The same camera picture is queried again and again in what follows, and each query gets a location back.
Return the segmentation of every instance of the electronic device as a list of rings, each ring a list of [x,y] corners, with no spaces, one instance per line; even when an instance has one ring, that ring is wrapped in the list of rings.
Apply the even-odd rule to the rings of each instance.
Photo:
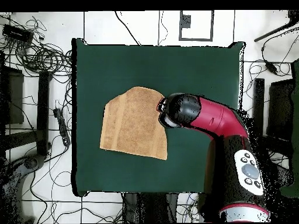
[[[19,40],[21,42],[24,42],[28,45],[30,45],[32,43],[33,40],[33,33],[28,31],[28,30],[24,30],[24,29],[20,29],[18,27],[15,26],[10,26],[7,24],[4,24],[4,28],[2,31],[3,36],[12,39],[12,40]]]
[[[157,106],[165,128],[188,128],[211,138],[207,155],[204,220],[268,222],[260,164],[237,111],[193,94],[175,93]]]
[[[292,79],[271,83],[269,89],[268,136],[290,141],[293,131],[291,94],[295,89]]]
[[[2,69],[6,71],[9,77],[9,85],[7,91],[4,93],[14,105],[19,107],[16,108],[12,104],[9,104],[9,116],[5,118],[5,124],[22,124],[24,122],[24,115],[20,109],[23,109],[23,72],[8,66],[3,66]]]
[[[59,132],[62,137],[63,145],[65,147],[69,147],[71,144],[71,140],[68,136],[68,130],[67,130],[67,126],[65,124],[62,112],[60,109],[55,108],[53,113],[54,113],[54,117],[57,118],[57,120],[58,120]]]

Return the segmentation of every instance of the black button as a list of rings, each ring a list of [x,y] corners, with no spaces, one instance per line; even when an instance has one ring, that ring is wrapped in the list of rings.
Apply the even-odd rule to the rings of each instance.
[[[260,189],[260,183],[258,181],[255,181],[255,186]]]
[[[252,185],[252,180],[250,178],[246,178],[244,181],[247,185]]]

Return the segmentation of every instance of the black cable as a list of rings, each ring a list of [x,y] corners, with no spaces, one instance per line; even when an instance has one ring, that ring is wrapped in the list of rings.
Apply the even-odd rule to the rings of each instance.
[[[297,39],[299,38],[299,35],[295,38],[295,40],[293,41],[293,43],[292,43],[290,49],[288,50],[286,56],[283,58],[282,62],[280,63],[280,65],[279,65],[279,71],[277,71],[277,69],[276,69],[274,63],[269,62],[269,61],[267,61],[267,60],[265,59],[265,57],[264,57],[265,45],[266,45],[266,43],[267,43],[268,41],[270,41],[271,39],[274,39],[274,38],[276,38],[276,37],[278,37],[278,36],[282,36],[283,34],[286,34],[286,33],[291,33],[291,32],[296,31],[296,30],[299,30],[299,27],[295,27],[295,28],[290,29],[290,30],[287,30],[287,31],[285,31],[285,32],[283,32],[283,33],[281,33],[281,34],[278,34],[278,35],[276,35],[276,36],[273,36],[273,37],[267,39],[267,40],[264,42],[263,46],[262,46],[262,49],[261,49],[261,51],[262,51],[262,57],[263,57],[263,60],[264,60],[264,62],[265,62],[265,64],[266,64],[267,68],[268,68],[272,73],[274,73],[274,74],[277,75],[277,76],[290,75],[290,74],[288,74],[288,73],[290,72],[290,65],[288,64],[288,72],[287,72],[287,73],[284,73],[284,72],[281,70],[281,65],[282,65],[283,61],[286,59],[286,57],[288,56],[288,54],[290,53],[291,48],[293,47],[293,45],[295,44],[295,42],[296,42]]]
[[[130,35],[132,36],[132,38],[135,40],[135,42],[137,43],[137,45],[140,46],[140,43],[138,43],[137,40],[134,38],[134,36],[131,34],[131,31],[128,29],[128,27],[126,26],[126,24],[124,24],[124,22],[123,22],[121,19],[119,19],[119,16],[117,15],[116,11],[115,11],[115,15],[116,15],[116,17],[118,18],[118,20],[119,20],[119,21],[125,26],[125,28],[128,30],[129,34],[130,34]]]
[[[46,208],[44,209],[43,213],[40,215],[39,219],[37,220],[37,224],[39,224],[41,217],[44,215],[44,213],[46,212],[46,210],[48,208],[48,204],[43,199],[41,199],[40,197],[38,197],[37,195],[35,195],[35,193],[32,191],[32,184],[33,184],[34,180],[35,180],[35,171],[33,172],[33,180],[32,180],[32,182],[30,184],[30,189],[29,190],[31,191],[31,193],[32,193],[33,196],[35,196],[38,200],[42,201],[46,205]]]
[[[162,22],[162,19],[163,19],[163,14],[164,14],[164,10],[163,10],[163,12],[162,12],[161,24],[162,24],[162,26],[163,26],[163,27],[166,29],[166,31],[167,31],[167,34],[166,34],[165,38],[159,42],[159,45],[162,43],[162,41],[166,40],[166,38],[167,38],[167,35],[168,35],[168,30],[167,30],[167,28],[164,26],[164,24],[163,24],[163,22]]]

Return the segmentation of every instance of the black machine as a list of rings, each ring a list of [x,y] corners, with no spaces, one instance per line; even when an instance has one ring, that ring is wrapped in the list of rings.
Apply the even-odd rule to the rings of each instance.
[[[39,98],[37,105],[37,129],[5,135],[5,125],[9,123],[9,109],[22,108],[11,100],[9,85],[10,69],[5,65],[5,56],[0,52],[0,223],[33,223],[32,218],[22,215],[21,192],[25,177],[42,167],[44,159],[51,148],[48,142],[48,94],[51,75],[49,72],[39,74]],[[36,142],[37,154],[21,157],[8,162],[5,151],[18,146]]]
[[[261,164],[238,113],[193,94],[175,93],[158,104],[165,128],[188,128],[211,138],[207,154],[204,205],[206,222],[269,222]]]

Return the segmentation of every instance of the power adapter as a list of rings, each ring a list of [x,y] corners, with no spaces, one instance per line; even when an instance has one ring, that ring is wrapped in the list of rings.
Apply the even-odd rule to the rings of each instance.
[[[272,62],[265,60],[266,68],[273,74],[277,75],[277,68]]]

